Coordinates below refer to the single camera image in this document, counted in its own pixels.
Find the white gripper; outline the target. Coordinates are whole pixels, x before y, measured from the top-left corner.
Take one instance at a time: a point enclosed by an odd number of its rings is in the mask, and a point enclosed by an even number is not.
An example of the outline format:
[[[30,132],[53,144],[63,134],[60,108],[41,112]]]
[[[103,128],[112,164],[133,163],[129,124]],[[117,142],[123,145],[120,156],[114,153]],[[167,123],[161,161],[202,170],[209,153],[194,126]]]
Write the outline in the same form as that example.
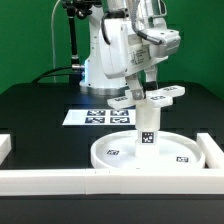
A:
[[[144,70],[146,91],[158,89],[157,66],[167,57],[153,57],[149,44],[144,44],[123,19],[105,19],[104,27],[110,44],[100,35],[100,55],[104,74],[108,79],[126,77],[134,100],[145,96],[137,72]]]

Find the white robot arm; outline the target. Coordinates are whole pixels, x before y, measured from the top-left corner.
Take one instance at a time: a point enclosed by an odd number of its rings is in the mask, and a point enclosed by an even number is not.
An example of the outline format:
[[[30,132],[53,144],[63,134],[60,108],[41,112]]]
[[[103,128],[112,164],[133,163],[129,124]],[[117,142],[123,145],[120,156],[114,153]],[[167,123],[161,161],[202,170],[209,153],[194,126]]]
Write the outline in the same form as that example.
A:
[[[145,97],[139,74],[162,61],[151,53],[165,41],[163,0],[90,0],[90,54],[85,60],[81,87],[100,95],[115,95],[127,88],[134,100]]]

